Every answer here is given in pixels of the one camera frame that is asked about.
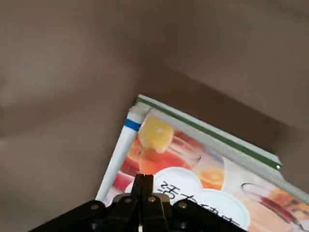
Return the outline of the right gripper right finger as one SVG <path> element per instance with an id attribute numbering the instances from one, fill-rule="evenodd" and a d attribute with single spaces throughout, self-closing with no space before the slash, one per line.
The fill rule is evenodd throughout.
<path id="1" fill-rule="evenodd" d="M 143 176 L 144 232 L 240 232 L 242 228 L 191 200 L 170 204 L 165 194 L 153 193 L 154 177 Z"/>

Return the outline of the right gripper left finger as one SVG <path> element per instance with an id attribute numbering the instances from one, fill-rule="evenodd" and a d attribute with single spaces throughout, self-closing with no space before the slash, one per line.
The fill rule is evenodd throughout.
<path id="1" fill-rule="evenodd" d="M 144 175 L 135 176 L 130 193 L 118 194 L 110 206 L 88 201 L 42 225 L 32 232 L 137 232 Z"/>

